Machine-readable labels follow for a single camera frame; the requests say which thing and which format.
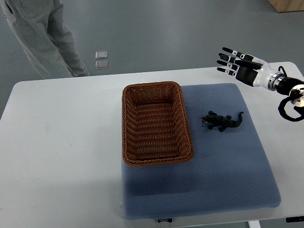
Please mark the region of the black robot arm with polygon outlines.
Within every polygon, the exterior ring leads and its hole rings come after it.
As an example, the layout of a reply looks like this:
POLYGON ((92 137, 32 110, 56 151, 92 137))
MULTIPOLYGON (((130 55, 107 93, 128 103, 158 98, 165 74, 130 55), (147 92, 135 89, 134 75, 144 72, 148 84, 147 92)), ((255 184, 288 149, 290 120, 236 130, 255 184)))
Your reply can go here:
POLYGON ((275 89, 279 94, 289 96, 294 106, 304 106, 303 81, 291 77, 280 77, 275 82, 275 89))

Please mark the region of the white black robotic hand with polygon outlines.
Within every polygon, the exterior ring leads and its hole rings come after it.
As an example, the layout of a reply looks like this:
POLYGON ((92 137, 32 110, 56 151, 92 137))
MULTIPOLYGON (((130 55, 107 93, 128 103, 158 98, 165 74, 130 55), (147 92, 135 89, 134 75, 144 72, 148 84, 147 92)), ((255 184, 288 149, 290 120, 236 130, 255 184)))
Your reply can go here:
POLYGON ((262 86, 275 91, 280 81, 286 77, 283 69, 274 70, 264 60, 249 54, 244 54, 227 47, 223 47, 223 53, 219 53, 220 67, 218 71, 235 77, 236 80, 252 87, 262 86))

